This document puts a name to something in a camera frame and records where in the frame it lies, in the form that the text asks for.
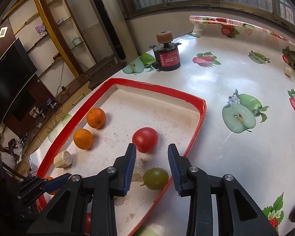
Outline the beige foam block small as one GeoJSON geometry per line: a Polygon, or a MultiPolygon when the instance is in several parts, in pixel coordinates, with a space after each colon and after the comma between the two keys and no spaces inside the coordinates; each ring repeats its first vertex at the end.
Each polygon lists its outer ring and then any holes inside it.
{"type": "Polygon", "coordinates": [[[135,160],[132,182],[141,182],[143,181],[143,175],[145,173],[145,167],[143,159],[138,157],[135,160]]]}

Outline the dark jar red label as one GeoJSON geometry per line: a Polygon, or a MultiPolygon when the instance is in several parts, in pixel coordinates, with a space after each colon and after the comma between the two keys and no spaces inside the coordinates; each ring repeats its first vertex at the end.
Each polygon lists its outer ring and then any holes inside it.
{"type": "Polygon", "coordinates": [[[170,42],[150,46],[156,60],[152,63],[152,67],[161,71],[173,71],[178,69],[181,66],[178,45],[180,45],[180,43],[170,42]]]}

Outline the wooden wall shelf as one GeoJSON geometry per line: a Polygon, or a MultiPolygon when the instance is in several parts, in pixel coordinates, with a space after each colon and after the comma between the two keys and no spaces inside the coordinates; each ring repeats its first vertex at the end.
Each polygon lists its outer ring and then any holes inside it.
{"type": "Polygon", "coordinates": [[[16,39],[54,96],[97,62],[67,0],[0,0],[0,45],[16,39]],[[41,24],[45,37],[35,30],[41,24]]]}

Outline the red tomato mid table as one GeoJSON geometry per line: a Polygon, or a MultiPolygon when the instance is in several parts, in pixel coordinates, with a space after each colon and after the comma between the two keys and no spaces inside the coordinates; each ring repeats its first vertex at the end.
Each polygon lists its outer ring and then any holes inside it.
{"type": "Polygon", "coordinates": [[[158,133],[151,127],[138,129],[132,136],[132,143],[140,153],[151,153],[158,144],[158,133]]]}

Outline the orange of pair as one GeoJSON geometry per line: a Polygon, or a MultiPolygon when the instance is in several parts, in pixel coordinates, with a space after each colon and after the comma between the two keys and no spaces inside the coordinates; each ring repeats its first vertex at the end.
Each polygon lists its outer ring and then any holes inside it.
{"type": "Polygon", "coordinates": [[[101,108],[92,108],[87,113],[86,119],[90,127],[99,129],[106,123],[106,113],[101,108]]]}
{"type": "Polygon", "coordinates": [[[78,148],[88,150],[93,145],[93,135],[89,130],[81,128],[74,133],[73,141],[78,148]]]}

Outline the purple plush toy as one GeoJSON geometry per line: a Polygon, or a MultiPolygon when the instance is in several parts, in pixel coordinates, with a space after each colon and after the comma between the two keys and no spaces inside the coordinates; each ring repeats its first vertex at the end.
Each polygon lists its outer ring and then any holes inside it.
{"type": "Polygon", "coordinates": [[[35,30],[37,31],[37,33],[39,34],[40,37],[45,37],[48,34],[44,24],[36,26],[35,30]]]}

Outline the red rimmed white tray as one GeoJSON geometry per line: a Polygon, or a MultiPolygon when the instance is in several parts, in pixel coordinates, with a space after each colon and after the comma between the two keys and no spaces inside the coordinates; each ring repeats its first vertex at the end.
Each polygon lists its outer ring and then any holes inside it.
{"type": "MultiPolygon", "coordinates": [[[[176,144],[180,155],[186,156],[195,142],[206,116],[207,103],[203,97],[169,87],[111,78],[103,83],[76,111],[54,139],[39,165],[40,177],[57,177],[63,173],[88,177],[113,165],[125,154],[133,134],[142,127],[151,127],[159,139],[152,153],[137,153],[145,169],[170,169],[167,147],[176,144]],[[73,141],[76,130],[89,129],[88,111],[101,108],[107,116],[100,129],[91,128],[94,142],[82,150],[73,141]],[[54,158],[62,151],[73,158],[67,168],[54,167],[54,158]]],[[[150,190],[142,182],[132,182],[125,197],[116,197],[114,211],[119,235],[132,235],[145,220],[149,229],[159,235],[185,235],[189,206],[168,183],[163,190],[150,190]]]]}

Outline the black television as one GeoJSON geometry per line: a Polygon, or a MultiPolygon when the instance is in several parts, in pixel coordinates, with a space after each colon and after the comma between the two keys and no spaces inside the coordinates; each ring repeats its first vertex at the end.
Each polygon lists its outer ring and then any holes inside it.
{"type": "Polygon", "coordinates": [[[0,58],[0,126],[13,102],[37,73],[20,39],[16,39],[0,58]]]}

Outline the red tomato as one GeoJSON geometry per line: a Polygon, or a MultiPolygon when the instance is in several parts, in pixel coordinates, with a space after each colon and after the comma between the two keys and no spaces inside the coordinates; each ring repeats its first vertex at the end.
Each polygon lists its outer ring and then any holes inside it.
{"type": "Polygon", "coordinates": [[[90,235],[90,227],[91,227],[91,213],[86,214],[85,218],[85,234],[90,235]]]}

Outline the small beige cube far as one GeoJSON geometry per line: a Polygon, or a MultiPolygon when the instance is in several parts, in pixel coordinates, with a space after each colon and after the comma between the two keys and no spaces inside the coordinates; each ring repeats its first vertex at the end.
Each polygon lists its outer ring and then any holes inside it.
{"type": "Polygon", "coordinates": [[[292,77],[292,69],[291,69],[291,67],[285,67],[284,74],[287,77],[291,78],[292,77]]]}

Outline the white tower air conditioner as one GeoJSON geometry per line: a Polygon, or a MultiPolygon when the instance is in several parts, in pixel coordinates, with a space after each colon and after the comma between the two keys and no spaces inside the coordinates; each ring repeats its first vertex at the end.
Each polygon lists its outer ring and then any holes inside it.
{"type": "Polygon", "coordinates": [[[119,62],[130,63],[138,57],[118,0],[90,0],[109,45],[119,62]]]}

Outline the fruit print tablecloth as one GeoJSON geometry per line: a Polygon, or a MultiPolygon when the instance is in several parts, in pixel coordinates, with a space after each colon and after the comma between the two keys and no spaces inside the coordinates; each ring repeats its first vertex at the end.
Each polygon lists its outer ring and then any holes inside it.
{"type": "MultiPolygon", "coordinates": [[[[282,58],[285,47],[295,51],[295,41],[227,18],[189,20],[193,32],[175,40],[180,43],[178,69],[146,68],[136,59],[108,80],[124,78],[203,97],[206,116],[186,155],[191,165],[208,175],[234,176],[277,235],[295,235],[295,223],[289,220],[295,207],[295,74],[292,68],[291,78],[284,74],[290,66],[282,58]]],[[[38,168],[54,139],[100,86],[82,98],[31,156],[38,168]]]]}

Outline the green grape fruit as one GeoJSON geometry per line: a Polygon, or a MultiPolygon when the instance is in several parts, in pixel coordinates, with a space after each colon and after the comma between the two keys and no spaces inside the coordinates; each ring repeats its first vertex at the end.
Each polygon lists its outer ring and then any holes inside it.
{"type": "Polygon", "coordinates": [[[151,168],[143,175],[143,183],[150,190],[162,190],[168,180],[169,175],[163,168],[151,168]]]}

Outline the beige foam disc on jar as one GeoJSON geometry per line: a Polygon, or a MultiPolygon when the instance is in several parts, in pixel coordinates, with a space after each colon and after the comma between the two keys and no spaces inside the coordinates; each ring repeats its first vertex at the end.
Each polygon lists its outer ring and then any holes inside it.
{"type": "Polygon", "coordinates": [[[171,31],[161,31],[156,34],[159,44],[168,44],[173,41],[173,36],[171,31]]]}

